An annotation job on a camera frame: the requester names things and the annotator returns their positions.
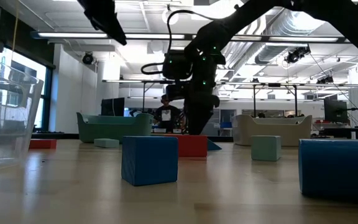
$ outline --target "window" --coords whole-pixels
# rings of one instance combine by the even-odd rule
[[[44,81],[34,125],[36,129],[48,130],[51,71],[46,66],[7,48],[4,48],[3,52],[0,53],[0,62]],[[9,105],[17,105],[20,100],[19,96],[15,96],[14,93],[7,95],[7,104]]]

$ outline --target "computer monitor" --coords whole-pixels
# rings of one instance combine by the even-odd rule
[[[347,123],[347,104],[343,101],[324,99],[325,120]]]
[[[102,100],[102,116],[124,116],[125,98]]]

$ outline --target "blue foam cube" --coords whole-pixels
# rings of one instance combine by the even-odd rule
[[[178,139],[124,137],[121,177],[133,186],[177,181]]]
[[[300,140],[304,195],[358,201],[358,140]]]

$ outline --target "table surface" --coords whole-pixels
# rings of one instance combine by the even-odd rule
[[[120,149],[59,140],[56,151],[31,151],[23,169],[0,170],[0,223],[358,223],[358,205],[302,196],[297,149],[264,162],[219,145],[180,158],[176,183],[133,187]]]

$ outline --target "clear plastic container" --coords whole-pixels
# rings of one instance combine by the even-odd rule
[[[43,85],[0,63],[0,168],[24,162]]]

